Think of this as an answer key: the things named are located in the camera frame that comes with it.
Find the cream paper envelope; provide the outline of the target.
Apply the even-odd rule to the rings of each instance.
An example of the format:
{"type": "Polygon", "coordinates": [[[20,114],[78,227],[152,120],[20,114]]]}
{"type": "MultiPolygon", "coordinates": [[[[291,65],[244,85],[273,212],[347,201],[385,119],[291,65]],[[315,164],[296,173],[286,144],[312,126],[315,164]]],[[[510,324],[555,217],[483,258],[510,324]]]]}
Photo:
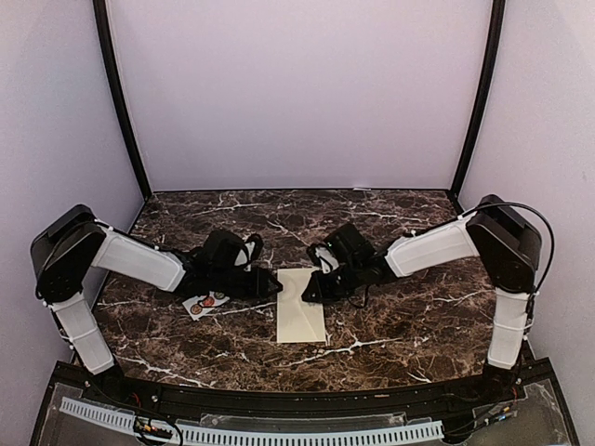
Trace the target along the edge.
{"type": "Polygon", "coordinates": [[[283,290],[277,295],[278,344],[324,343],[324,307],[302,300],[314,269],[279,269],[283,290]]]}

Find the white sticker sheet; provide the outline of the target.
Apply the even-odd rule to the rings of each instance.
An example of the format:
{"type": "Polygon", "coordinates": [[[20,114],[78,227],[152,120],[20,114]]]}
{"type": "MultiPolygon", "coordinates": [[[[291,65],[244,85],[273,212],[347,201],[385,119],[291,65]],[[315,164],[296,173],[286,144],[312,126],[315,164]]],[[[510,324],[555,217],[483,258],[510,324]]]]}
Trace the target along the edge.
{"type": "Polygon", "coordinates": [[[186,299],[182,305],[194,321],[207,316],[214,309],[230,301],[230,298],[221,292],[210,292],[208,295],[198,295],[186,299]]]}

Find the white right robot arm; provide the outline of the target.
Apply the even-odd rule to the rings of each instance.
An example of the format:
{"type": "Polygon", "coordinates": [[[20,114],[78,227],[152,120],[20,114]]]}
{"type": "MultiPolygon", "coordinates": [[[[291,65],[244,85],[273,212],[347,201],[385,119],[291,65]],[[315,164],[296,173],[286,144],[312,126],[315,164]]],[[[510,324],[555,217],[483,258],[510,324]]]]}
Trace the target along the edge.
{"type": "Polygon", "coordinates": [[[517,363],[534,320],[536,297],[549,268],[539,266],[542,236],[521,211],[494,194],[455,218],[421,232],[411,231],[375,248],[347,223],[312,244],[307,253],[316,269],[302,293],[305,302],[329,304],[360,288],[393,283],[424,269],[478,257],[496,291],[493,333],[487,353],[491,368],[474,384],[474,394],[493,403],[509,390],[506,370],[517,363]]]}

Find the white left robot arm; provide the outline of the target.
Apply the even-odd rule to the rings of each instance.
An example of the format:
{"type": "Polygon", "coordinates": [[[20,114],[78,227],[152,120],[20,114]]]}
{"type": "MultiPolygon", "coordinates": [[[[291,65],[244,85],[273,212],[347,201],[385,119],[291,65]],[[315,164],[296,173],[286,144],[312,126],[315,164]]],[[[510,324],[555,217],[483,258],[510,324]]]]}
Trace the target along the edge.
{"type": "Polygon", "coordinates": [[[111,405],[131,397],[130,383],[116,364],[86,296],[88,275],[114,272],[166,293],[189,298],[221,293],[231,299],[267,299],[283,289],[276,275],[257,266],[263,248],[257,234],[246,239],[213,230],[189,251],[165,249],[136,239],[96,218],[77,204],[31,244],[35,295],[52,312],[58,328],[86,370],[94,388],[111,405]]]}

